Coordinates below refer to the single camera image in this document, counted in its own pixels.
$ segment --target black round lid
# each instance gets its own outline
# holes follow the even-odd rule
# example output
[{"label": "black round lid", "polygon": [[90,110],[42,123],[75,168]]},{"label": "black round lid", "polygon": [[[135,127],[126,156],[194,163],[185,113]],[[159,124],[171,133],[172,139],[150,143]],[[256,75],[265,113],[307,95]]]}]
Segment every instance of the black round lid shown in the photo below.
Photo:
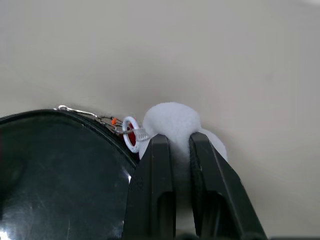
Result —
[{"label": "black round lid", "polygon": [[0,239],[120,237],[132,162],[112,137],[61,115],[0,124]]}]

